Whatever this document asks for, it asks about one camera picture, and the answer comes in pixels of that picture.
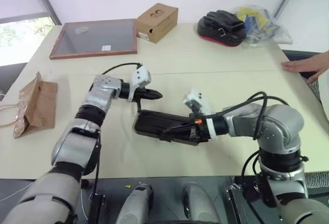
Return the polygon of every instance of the plastic bag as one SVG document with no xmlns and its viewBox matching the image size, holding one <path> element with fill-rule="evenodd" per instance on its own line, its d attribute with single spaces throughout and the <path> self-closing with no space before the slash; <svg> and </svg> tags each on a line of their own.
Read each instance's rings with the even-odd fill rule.
<svg viewBox="0 0 329 224">
<path fill-rule="evenodd" d="M 233 13 L 245 23 L 247 37 L 245 41 L 251 46 L 263 46 L 270 42 L 292 44 L 288 31 L 277 24 L 276 19 L 259 6 L 237 7 Z"/>
</svg>

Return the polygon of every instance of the white cable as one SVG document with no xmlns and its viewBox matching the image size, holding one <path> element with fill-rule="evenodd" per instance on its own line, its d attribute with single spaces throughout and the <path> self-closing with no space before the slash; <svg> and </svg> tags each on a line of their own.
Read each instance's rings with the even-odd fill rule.
<svg viewBox="0 0 329 224">
<path fill-rule="evenodd" d="M 0 202 L 5 201 L 5 200 L 7 200 L 8 198 L 12 197 L 13 195 L 17 194 L 18 192 L 21 192 L 21 191 L 25 190 L 26 188 L 28 188 L 28 187 L 29 187 L 30 185 L 32 185 L 32 184 L 33 184 L 33 182 L 32 182 L 31 184 L 28 184 L 28 185 L 25 186 L 24 188 L 18 190 L 17 192 L 15 192 L 15 193 L 9 195 L 8 197 L 5 197 L 5 198 L 1 199 Z"/>
<path fill-rule="evenodd" d="M 86 215 L 86 212 L 84 211 L 84 206 L 83 206 L 83 189 L 81 189 L 81 207 L 82 207 L 82 212 L 83 212 L 84 218 L 86 218 L 86 220 L 88 220 L 88 217 Z"/>
</svg>

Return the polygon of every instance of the cardboard box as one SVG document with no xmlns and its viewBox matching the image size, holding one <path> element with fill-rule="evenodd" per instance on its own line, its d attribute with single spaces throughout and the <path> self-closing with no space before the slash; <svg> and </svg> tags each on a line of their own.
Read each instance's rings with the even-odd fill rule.
<svg viewBox="0 0 329 224">
<path fill-rule="evenodd" d="M 136 19 L 137 36 L 157 43 L 177 25 L 178 8 L 155 4 Z"/>
</svg>

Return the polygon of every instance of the human hand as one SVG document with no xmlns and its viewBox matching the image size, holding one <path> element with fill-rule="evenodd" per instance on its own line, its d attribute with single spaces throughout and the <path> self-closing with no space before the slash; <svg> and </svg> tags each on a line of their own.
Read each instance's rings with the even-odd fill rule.
<svg viewBox="0 0 329 224">
<path fill-rule="evenodd" d="M 329 68 L 329 51 L 317 54 L 311 58 L 300 61 L 287 61 L 281 63 L 282 68 L 292 72 L 308 72 L 316 73 L 307 79 L 307 84 L 311 84 Z"/>
</svg>

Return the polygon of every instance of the table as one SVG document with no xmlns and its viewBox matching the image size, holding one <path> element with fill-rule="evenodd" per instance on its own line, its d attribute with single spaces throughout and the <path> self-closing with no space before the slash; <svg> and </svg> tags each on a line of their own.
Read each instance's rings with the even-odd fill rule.
<svg viewBox="0 0 329 224">
<path fill-rule="evenodd" d="M 152 75 L 149 88 L 163 94 L 160 100 L 143 101 L 144 109 L 187 116 L 190 110 L 182 100 L 191 87 L 200 90 L 215 111 L 260 90 L 283 98 L 304 117 L 300 136 L 302 154 L 310 159 L 306 172 L 328 170 L 323 160 L 329 149 L 329 123 L 301 77 L 281 70 L 280 62 L 287 58 L 277 45 L 243 43 L 229 48 L 199 38 L 195 25 L 182 24 L 158 44 L 139 40 L 136 55 L 51 61 L 49 54 L 60 30 L 60 26 L 51 30 L 4 99 L 4 103 L 17 102 L 18 91 L 39 71 L 44 80 L 59 84 L 56 127 L 18 139 L 13 139 L 12 127 L 1 128 L 0 178 L 35 179 L 48 171 L 51 150 L 94 76 L 125 62 L 142 62 Z M 112 75 L 128 80 L 131 72 L 131 67 L 122 67 Z M 4 111 L 1 119 L 6 122 L 14 115 L 15 110 Z M 136 104 L 112 103 L 102 126 L 100 178 L 239 175 L 247 157 L 258 149 L 251 138 L 227 135 L 199 146 L 143 137 L 132 130 L 135 116 Z M 251 168 L 246 173 L 252 174 Z"/>
</svg>

